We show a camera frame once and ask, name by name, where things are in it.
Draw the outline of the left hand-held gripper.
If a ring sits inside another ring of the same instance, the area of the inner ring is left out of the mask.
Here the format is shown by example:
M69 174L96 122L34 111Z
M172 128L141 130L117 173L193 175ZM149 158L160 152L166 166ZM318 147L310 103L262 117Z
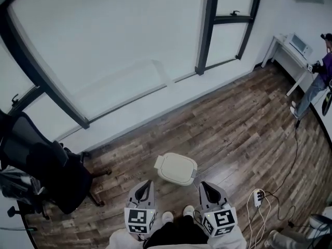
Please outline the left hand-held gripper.
M145 180L129 192L129 202L124 209L127 231L131 234L150 234L156 215L154 182Z

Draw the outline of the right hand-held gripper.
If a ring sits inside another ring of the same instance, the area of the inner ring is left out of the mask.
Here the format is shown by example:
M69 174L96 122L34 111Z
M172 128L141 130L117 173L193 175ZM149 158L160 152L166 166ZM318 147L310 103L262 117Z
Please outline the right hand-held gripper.
M227 201L225 190L202 181L199 184L199 195L202 207L201 225L207 234L215 238L231 233L237 225L237 214L235 207Z

